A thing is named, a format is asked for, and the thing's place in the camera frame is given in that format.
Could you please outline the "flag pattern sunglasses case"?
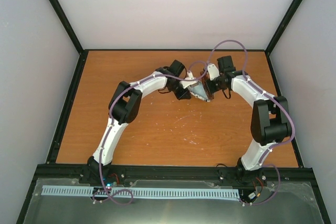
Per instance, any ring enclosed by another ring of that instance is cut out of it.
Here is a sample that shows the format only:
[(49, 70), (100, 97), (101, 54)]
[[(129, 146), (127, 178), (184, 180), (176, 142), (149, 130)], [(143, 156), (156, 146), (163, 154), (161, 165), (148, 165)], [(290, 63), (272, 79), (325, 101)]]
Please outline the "flag pattern sunglasses case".
[(190, 85), (189, 92), (196, 98), (210, 102), (214, 99), (215, 84), (206, 73), (197, 83)]

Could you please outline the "light blue cleaning cloth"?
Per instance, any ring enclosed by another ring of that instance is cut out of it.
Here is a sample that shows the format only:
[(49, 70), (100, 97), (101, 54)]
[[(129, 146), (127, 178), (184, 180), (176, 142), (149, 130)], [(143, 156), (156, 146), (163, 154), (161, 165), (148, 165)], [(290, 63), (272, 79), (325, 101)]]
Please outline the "light blue cleaning cloth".
[(190, 88), (190, 92), (193, 93), (195, 97), (199, 99), (207, 100), (208, 96), (206, 91), (201, 83), (198, 83), (196, 86)]

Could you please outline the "brown sunglasses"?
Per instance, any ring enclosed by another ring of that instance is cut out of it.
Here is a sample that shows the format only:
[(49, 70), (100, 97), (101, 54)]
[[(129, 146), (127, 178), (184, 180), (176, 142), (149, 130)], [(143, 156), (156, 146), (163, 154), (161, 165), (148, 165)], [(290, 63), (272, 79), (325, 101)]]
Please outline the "brown sunglasses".
[(205, 69), (203, 69), (200, 74), (203, 74), (203, 77), (201, 78), (201, 82), (203, 85), (203, 88), (205, 90), (205, 93), (208, 97), (208, 100), (214, 99), (214, 93), (216, 92), (214, 83), (210, 80), (208, 73), (205, 73)]

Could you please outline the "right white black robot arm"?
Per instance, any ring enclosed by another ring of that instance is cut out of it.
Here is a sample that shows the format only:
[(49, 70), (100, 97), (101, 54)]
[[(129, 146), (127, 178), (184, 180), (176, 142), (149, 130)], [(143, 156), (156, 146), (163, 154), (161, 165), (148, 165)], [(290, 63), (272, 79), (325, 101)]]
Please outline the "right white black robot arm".
[(247, 184), (261, 176), (260, 170), (273, 148), (293, 134), (288, 101), (262, 89), (245, 71), (236, 70), (231, 56), (218, 58), (216, 65), (209, 63), (206, 72), (202, 84), (211, 99), (217, 91), (222, 91), (227, 99), (235, 92), (252, 108), (250, 132), (253, 139), (236, 165), (237, 181)]

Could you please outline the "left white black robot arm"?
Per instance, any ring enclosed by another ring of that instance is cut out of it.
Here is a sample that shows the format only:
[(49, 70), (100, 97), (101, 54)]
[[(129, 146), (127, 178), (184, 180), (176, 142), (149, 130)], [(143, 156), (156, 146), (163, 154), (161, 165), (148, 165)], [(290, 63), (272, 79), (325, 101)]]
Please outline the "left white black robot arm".
[(97, 149), (87, 162), (92, 179), (100, 184), (108, 180), (109, 170), (106, 167), (112, 162), (114, 150), (125, 128), (138, 116), (142, 99), (164, 89), (173, 92), (179, 100), (190, 99), (190, 92), (181, 82), (191, 76), (190, 71), (180, 61), (174, 60), (170, 66), (157, 68), (139, 81), (122, 81), (118, 84), (108, 105), (106, 129)]

